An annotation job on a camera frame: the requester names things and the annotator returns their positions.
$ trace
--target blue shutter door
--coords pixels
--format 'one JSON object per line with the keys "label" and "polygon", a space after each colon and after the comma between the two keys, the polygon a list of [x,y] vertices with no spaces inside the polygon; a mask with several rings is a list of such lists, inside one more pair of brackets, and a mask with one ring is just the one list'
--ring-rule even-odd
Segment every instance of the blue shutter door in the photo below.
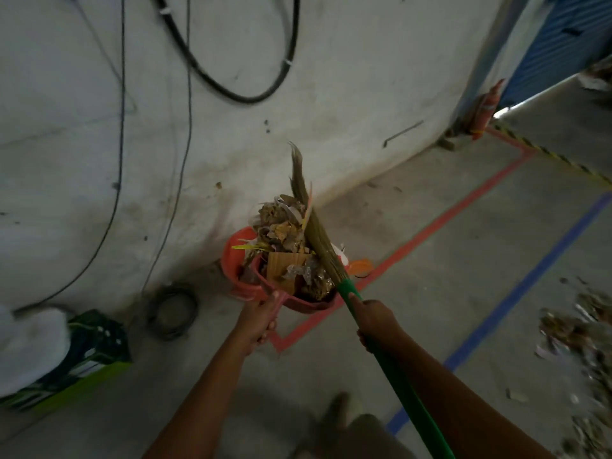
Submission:
{"label": "blue shutter door", "polygon": [[612,40],[612,0],[559,0],[548,14],[499,107],[521,103],[600,60]]}

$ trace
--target person's right hand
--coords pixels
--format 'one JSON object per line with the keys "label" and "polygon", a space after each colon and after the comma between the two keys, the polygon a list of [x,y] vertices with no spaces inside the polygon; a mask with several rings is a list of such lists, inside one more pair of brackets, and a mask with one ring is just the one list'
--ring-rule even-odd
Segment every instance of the person's right hand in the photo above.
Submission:
{"label": "person's right hand", "polygon": [[354,293],[349,294],[349,300],[355,310],[359,326],[357,334],[368,351],[370,349],[367,346],[367,339],[374,340],[381,349],[390,351],[406,335],[391,309],[380,301],[374,299],[361,301]]}

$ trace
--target concrete floor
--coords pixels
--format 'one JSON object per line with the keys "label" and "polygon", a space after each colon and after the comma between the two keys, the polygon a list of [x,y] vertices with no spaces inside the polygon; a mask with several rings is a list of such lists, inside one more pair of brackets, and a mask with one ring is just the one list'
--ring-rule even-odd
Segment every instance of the concrete floor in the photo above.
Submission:
{"label": "concrete floor", "polygon": [[[594,105],[590,93],[565,87],[567,97],[565,89],[544,95],[508,120],[535,143],[559,152],[578,151],[603,171],[612,163],[607,148],[594,142],[603,141],[606,131],[593,126],[609,122],[609,111]],[[555,102],[567,105],[567,114],[560,114],[561,105]],[[570,109],[580,109],[581,115],[571,116]],[[563,137],[568,128],[571,144],[567,135]],[[565,146],[555,148],[556,143]],[[321,210],[332,240],[344,243],[350,258],[366,256],[380,263],[410,239],[420,238],[363,295],[385,302],[404,328],[441,361],[606,190],[539,155],[515,163],[503,177],[492,178],[520,157],[520,150],[490,135],[457,153],[434,148]],[[481,196],[474,196],[487,180],[490,183],[478,192]],[[469,202],[453,208],[466,197]],[[427,228],[440,215],[447,222]],[[539,309],[570,310],[576,291],[562,285],[561,277],[574,280],[579,275],[595,288],[612,291],[605,289],[612,272],[607,261],[611,222],[612,208],[603,209],[456,371],[547,448],[557,448],[563,435],[570,433],[570,416],[579,406],[570,402],[571,383],[562,378],[562,370],[533,354],[539,342]],[[427,235],[419,234],[423,229]],[[136,363],[131,370],[18,434],[34,419],[7,417],[0,424],[5,439],[0,456],[49,457],[53,451],[53,456],[62,458],[139,457],[193,386],[241,306],[223,295],[225,285],[215,267],[198,271],[193,279],[201,312],[187,337],[161,343],[134,324],[130,334]],[[305,316],[281,311],[280,338],[288,338],[307,321]],[[508,400],[507,388],[523,393],[528,402]],[[374,358],[360,346],[355,324],[344,308],[280,354],[266,345],[247,359],[218,457],[287,457],[312,419],[341,390],[357,395],[364,409],[384,422],[400,408]],[[411,425],[404,426],[398,437],[418,457],[428,457]]]}

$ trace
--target electrical wire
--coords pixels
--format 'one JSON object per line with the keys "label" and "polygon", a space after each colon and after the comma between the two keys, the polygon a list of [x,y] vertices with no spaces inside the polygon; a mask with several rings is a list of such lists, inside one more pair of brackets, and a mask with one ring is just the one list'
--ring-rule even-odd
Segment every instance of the electrical wire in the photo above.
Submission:
{"label": "electrical wire", "polygon": [[259,103],[260,101],[264,101],[269,98],[276,90],[279,89],[280,85],[284,82],[287,74],[289,73],[289,69],[293,64],[293,58],[295,56],[295,46],[297,45],[297,31],[299,27],[300,20],[300,0],[293,0],[293,26],[291,30],[291,39],[289,41],[289,47],[287,48],[287,55],[283,60],[281,65],[281,69],[279,75],[276,77],[276,80],[272,83],[268,90],[256,95],[254,97],[246,97],[243,95],[238,95],[233,91],[226,89],[223,85],[217,82],[215,79],[210,77],[206,71],[202,68],[198,60],[195,58],[193,53],[189,48],[189,44],[185,43],[182,35],[174,19],[172,18],[172,12],[166,0],[155,0],[157,3],[157,8],[159,9],[159,14],[161,15],[170,35],[174,39],[174,42],[177,48],[180,50],[183,58],[187,62],[188,67],[193,69],[195,73],[208,85],[213,88],[213,90],[217,91],[220,95],[223,95],[226,98],[232,99],[233,101],[237,101],[238,103],[245,103],[248,105],[252,105],[255,103]]}
{"label": "electrical wire", "polygon": [[[187,49],[189,48],[190,38],[191,38],[191,0],[187,0],[187,44],[186,44]],[[179,208],[180,193],[182,192],[183,177],[185,175],[185,165],[187,163],[187,156],[189,155],[189,150],[191,148],[191,138],[192,138],[192,132],[193,132],[193,106],[192,106],[193,99],[192,98],[193,97],[192,97],[191,68],[189,67],[189,65],[187,65],[187,112],[189,116],[188,118],[189,124],[188,124],[188,133],[187,133],[187,148],[185,149],[185,154],[183,156],[183,162],[180,167],[179,188],[176,193],[176,198],[174,199],[174,208],[172,209],[172,215],[170,216],[170,221],[168,222],[168,228],[166,228],[166,234],[164,235],[164,239],[162,240],[162,245],[159,247],[159,250],[157,251],[155,260],[153,261],[153,264],[151,264],[151,267],[149,269],[149,274],[147,274],[147,278],[144,281],[144,285],[142,285],[142,289],[140,291],[141,294],[144,293],[144,289],[149,283],[151,274],[153,274],[153,269],[155,269],[157,261],[159,261],[159,258],[162,255],[162,250],[164,249],[164,246],[166,246],[168,235],[170,235],[170,229],[172,229],[172,222],[174,222],[174,217],[176,216],[176,212]]]}
{"label": "electrical wire", "polygon": [[126,0],[121,0],[121,80],[120,80],[120,83],[121,83],[121,109],[120,109],[120,118],[119,118],[120,120],[120,124],[119,124],[119,164],[118,164],[119,173],[118,173],[118,181],[117,181],[117,189],[116,189],[117,193],[115,195],[113,211],[111,213],[111,217],[108,221],[108,224],[106,225],[106,229],[104,230],[102,239],[100,240],[100,243],[98,243],[98,246],[96,247],[96,250],[94,251],[94,254],[91,256],[88,263],[85,264],[83,269],[81,269],[81,272],[79,272],[72,280],[70,280],[66,285],[64,285],[62,288],[57,290],[55,293],[50,294],[49,296],[42,299],[41,301],[38,301],[32,304],[28,304],[28,305],[25,305],[17,309],[15,311],[16,314],[22,314],[33,308],[43,305],[45,302],[49,301],[50,299],[55,298],[57,295],[62,293],[64,290],[66,290],[70,285],[76,282],[79,278],[81,278],[81,276],[85,273],[85,271],[88,270],[89,266],[91,266],[92,262],[94,262],[94,260],[98,256],[98,253],[100,253],[100,250],[102,249],[102,245],[104,244],[106,237],[108,237],[108,233],[110,232],[111,226],[113,225],[115,215],[117,214],[117,207],[119,205],[119,195],[121,194],[121,184],[123,181],[123,146],[124,146],[124,130],[126,126]]}

